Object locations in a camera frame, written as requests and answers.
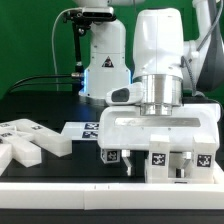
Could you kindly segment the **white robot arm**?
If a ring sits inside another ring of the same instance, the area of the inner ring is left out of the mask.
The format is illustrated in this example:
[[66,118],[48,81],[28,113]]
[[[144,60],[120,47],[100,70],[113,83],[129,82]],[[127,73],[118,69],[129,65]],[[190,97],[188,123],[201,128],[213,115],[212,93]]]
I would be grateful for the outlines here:
[[204,92],[221,81],[223,42],[215,0],[193,0],[199,38],[184,42],[178,10],[147,9],[134,34],[135,71],[129,86],[106,95],[98,145],[112,151],[145,151],[148,183],[209,183],[220,146],[221,107]]

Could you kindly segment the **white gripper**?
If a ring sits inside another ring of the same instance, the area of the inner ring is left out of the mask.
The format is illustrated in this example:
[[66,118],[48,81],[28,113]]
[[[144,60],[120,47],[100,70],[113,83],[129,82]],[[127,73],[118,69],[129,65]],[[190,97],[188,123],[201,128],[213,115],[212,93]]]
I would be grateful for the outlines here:
[[[143,84],[136,82],[106,95],[109,106],[99,122],[98,144],[106,150],[122,150],[121,157],[132,175],[129,150],[148,151],[152,141],[165,141],[173,151],[190,151],[193,143],[220,146],[218,122],[221,106],[202,97],[192,97],[180,106],[167,106],[161,112],[144,115]],[[185,178],[191,162],[191,152],[176,155],[176,177]]]

